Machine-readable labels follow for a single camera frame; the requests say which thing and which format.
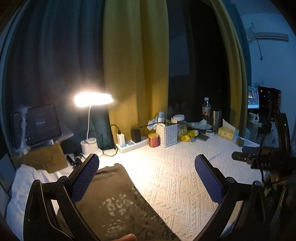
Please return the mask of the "computer monitor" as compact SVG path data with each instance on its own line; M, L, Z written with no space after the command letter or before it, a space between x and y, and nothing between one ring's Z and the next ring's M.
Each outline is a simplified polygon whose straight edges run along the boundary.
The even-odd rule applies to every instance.
M259 93L255 87L248 87L248 109L259 109Z

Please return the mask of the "white desk lamp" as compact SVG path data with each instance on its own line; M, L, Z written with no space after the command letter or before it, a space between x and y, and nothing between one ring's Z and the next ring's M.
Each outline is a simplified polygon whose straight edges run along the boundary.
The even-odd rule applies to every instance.
M75 95L75 105L78 108L88 108L86 137L80 142L83 156L87 157L89 154L102 152L98 145L98 138L91 134L92 108L108 105L112 102L113 98L109 93L83 91Z

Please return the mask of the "plastic water bottle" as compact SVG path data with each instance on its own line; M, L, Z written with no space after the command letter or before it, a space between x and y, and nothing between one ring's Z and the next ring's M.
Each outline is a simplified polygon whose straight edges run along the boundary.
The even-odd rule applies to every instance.
M210 123L211 104L209 103L208 97L204 98L204 103L202 105L202 116L207 123Z

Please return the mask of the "red gold tin can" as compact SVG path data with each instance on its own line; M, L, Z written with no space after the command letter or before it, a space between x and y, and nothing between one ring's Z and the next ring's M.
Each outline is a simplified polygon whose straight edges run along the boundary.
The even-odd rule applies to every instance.
M149 133L148 139L149 139L149 146L151 148L155 148L159 146L159 135L157 133Z

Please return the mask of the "clear jar white lid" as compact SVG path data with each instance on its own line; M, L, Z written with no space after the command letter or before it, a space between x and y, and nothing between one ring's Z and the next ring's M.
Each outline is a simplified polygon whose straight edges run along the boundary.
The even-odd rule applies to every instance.
M171 118L171 123L177 124L178 126L177 137L182 137L187 133L187 123L183 114L174 115Z

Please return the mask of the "yellow curtain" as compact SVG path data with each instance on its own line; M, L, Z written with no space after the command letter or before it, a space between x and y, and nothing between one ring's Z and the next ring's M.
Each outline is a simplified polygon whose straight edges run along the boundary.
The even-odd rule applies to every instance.
M113 99L109 120L126 139L168 109L169 18L166 1L106 1L103 68Z

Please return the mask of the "black charger block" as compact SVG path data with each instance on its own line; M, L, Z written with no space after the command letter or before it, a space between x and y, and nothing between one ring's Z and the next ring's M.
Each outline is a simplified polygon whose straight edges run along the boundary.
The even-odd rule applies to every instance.
M138 129L138 128L134 128L131 130L131 136L132 136L132 141L135 143L138 143L142 140L140 129Z

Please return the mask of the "white folded garment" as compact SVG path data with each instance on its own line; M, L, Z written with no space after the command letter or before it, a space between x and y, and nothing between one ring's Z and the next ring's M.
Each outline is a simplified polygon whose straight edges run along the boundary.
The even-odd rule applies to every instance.
M23 240L23 220L33 181L38 179L42 183L55 182L62 175L60 171L49 173L24 164L17 169L11 187L11 199L6 209L6 223L19 240Z

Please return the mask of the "black computer tower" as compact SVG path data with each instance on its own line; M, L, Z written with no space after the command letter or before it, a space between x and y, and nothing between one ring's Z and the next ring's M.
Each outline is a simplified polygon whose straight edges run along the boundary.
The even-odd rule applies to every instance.
M270 120L280 111L281 91L271 87L258 87L259 113Z

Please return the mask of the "yellow snack bag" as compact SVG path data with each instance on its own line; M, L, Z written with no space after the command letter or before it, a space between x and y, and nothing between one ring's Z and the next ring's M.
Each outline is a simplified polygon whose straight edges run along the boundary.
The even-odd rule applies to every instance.
M185 135L178 137L178 140L182 142L189 142L191 141L191 139L195 138L198 134L199 134L198 130L189 130Z

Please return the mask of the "white charger adapter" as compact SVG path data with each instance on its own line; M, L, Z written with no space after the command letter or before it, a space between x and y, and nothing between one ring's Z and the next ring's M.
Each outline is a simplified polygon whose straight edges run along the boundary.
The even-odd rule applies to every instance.
M117 133L117 143L122 148L125 147L125 135L121 131L118 131L118 133Z

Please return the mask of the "black laptop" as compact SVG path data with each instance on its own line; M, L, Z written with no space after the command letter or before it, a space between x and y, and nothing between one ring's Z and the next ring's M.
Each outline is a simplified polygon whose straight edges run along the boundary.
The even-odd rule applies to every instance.
M53 140L62 142L74 136L74 133L60 123L54 104L20 108L11 115L14 147L22 143L36 147Z

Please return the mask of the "olive brown printed t-shirt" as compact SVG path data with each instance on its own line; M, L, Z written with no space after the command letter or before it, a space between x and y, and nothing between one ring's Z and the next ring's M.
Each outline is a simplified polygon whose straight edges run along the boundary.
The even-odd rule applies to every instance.
M75 206L100 240L116 240L129 234L137 240L179 240L121 164L99 169Z

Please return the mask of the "white perforated plastic basket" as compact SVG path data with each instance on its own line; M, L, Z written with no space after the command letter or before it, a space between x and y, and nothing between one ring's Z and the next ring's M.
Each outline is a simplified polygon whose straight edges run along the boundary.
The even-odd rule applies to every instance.
M159 144L162 147L169 147L177 144L178 125L166 126L164 123L157 124L156 133L159 135Z

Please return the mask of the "white mug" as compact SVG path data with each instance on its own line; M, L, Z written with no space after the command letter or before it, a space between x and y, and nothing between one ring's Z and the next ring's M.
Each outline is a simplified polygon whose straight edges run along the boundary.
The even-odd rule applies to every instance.
M259 122L259 115L255 113L248 113L248 121L253 122L253 123L258 123Z

